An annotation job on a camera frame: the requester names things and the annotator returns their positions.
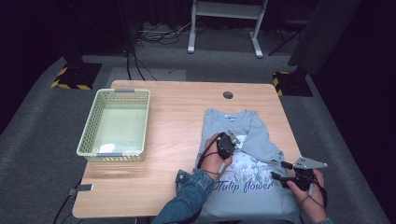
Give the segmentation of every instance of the basket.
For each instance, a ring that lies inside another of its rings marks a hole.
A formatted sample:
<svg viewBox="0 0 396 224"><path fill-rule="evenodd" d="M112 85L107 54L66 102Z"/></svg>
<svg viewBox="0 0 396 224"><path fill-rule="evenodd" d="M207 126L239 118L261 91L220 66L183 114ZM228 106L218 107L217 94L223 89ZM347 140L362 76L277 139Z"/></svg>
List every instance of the basket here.
<svg viewBox="0 0 396 224"><path fill-rule="evenodd" d="M143 161L149 90L101 89L78 144L88 161Z"/></svg>

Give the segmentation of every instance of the denim jacket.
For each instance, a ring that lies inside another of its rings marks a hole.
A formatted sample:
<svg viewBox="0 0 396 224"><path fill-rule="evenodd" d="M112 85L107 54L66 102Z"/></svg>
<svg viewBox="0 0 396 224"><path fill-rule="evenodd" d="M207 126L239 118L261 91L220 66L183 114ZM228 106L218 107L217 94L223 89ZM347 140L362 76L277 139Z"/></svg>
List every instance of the denim jacket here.
<svg viewBox="0 0 396 224"><path fill-rule="evenodd" d="M192 175L179 170L176 177L177 196L169 201L152 224L191 222L199 216L202 205L207 201L215 181L205 171L194 169ZM333 224L328 217L318 224Z"/></svg>

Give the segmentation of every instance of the person's hand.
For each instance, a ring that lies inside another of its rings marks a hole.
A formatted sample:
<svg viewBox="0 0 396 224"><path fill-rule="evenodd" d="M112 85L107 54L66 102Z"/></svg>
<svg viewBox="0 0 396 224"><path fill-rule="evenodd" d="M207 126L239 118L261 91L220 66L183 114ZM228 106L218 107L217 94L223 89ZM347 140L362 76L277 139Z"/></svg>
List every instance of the person's hand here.
<svg viewBox="0 0 396 224"><path fill-rule="evenodd" d="M218 133L215 133L210 139L206 140L205 148L209 146L210 142L216 139ZM224 174L226 168L231 165L233 162L233 156L228 158L227 160L223 160L223 158L218 153L218 146L216 142L210 147L210 149L206 152L206 156L204 161L202 162L201 169L206 171L210 177L212 177L215 181L219 180L220 177ZM222 172L219 174L219 168L225 162L224 168Z"/></svg>
<svg viewBox="0 0 396 224"><path fill-rule="evenodd" d="M314 176L324 188L323 174L319 170L314 169ZM311 223L318 223L327 218L323 197L317 185L314 185L313 193L309 195L308 191L300 190L294 182L288 181L287 183L294 194L297 204L311 218Z"/></svg>

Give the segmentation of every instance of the t-shirt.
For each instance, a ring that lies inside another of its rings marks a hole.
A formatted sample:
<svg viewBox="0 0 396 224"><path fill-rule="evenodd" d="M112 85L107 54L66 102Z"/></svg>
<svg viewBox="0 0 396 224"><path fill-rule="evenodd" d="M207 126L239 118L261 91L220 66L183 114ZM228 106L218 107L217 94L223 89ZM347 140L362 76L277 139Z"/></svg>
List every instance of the t-shirt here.
<svg viewBox="0 0 396 224"><path fill-rule="evenodd" d="M203 136L197 162L206 140L214 133L231 131L239 140L233 163L215 185L198 220L283 219L299 223L300 210L289 189L282 188L271 172L287 176L280 162L283 152L269 141L265 124L255 111L226 113L209 108L205 113Z"/></svg>

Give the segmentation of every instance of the white metal frame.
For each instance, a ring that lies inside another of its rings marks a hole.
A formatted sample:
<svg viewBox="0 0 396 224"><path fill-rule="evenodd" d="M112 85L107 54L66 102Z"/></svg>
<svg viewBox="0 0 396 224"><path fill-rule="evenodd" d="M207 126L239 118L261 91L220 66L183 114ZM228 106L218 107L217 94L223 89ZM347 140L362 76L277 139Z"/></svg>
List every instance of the white metal frame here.
<svg viewBox="0 0 396 224"><path fill-rule="evenodd" d="M262 58L262 49L257 41L257 34L262 25L262 17L264 16L268 0L263 0L261 6L247 6L227 3L201 2L193 0L191 9L191 30L188 53L195 51L195 20L196 16L213 16L213 17L227 17L238 19L256 20L254 32L249 32L251 43L258 58Z"/></svg>

